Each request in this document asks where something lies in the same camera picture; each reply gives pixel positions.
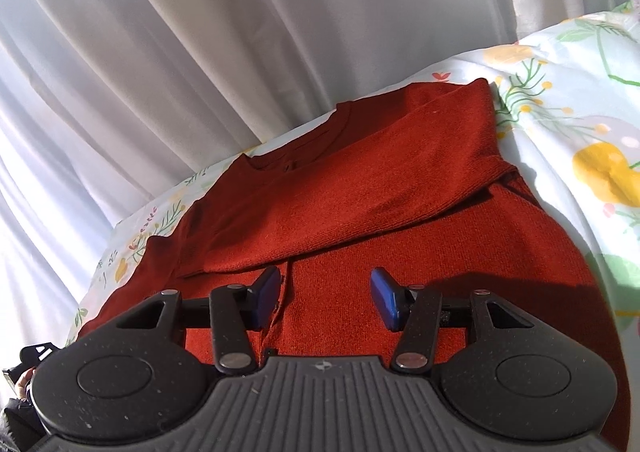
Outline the white pleated curtain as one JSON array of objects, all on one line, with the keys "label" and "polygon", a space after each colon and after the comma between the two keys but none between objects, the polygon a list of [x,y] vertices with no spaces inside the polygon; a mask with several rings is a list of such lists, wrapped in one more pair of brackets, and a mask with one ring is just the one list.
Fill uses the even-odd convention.
[{"label": "white pleated curtain", "polygon": [[1,359],[62,342],[119,220],[465,50],[628,0],[1,0]]}]

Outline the red knit henley sweater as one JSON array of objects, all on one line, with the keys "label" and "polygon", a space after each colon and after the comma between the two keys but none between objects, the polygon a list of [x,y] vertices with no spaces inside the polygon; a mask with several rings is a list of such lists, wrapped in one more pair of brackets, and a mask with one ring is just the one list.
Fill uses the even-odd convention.
[{"label": "red knit henley sweater", "polygon": [[603,435],[624,448],[630,394],[620,340],[582,252],[501,157],[486,81],[414,83],[344,102],[309,133],[238,157],[142,261],[99,316],[99,328],[156,292],[186,298],[280,269],[255,354],[377,354],[396,334],[376,311],[370,274],[447,297],[490,290],[612,366],[618,396]]}]

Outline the floral white bed sheet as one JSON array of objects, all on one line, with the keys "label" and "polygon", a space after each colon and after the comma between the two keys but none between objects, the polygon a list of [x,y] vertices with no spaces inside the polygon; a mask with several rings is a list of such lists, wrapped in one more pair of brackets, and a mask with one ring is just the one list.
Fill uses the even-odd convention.
[{"label": "floral white bed sheet", "polygon": [[[582,252],[616,328],[617,315],[639,310],[638,20],[612,12],[565,20],[514,44],[442,61],[370,97],[414,83],[476,80],[490,88],[501,157]],[[132,277],[149,238],[171,235],[238,157],[279,149],[336,109],[309,129],[296,129],[185,181],[166,212],[152,213],[137,235],[100,262],[73,336],[91,332],[86,324]]]}]

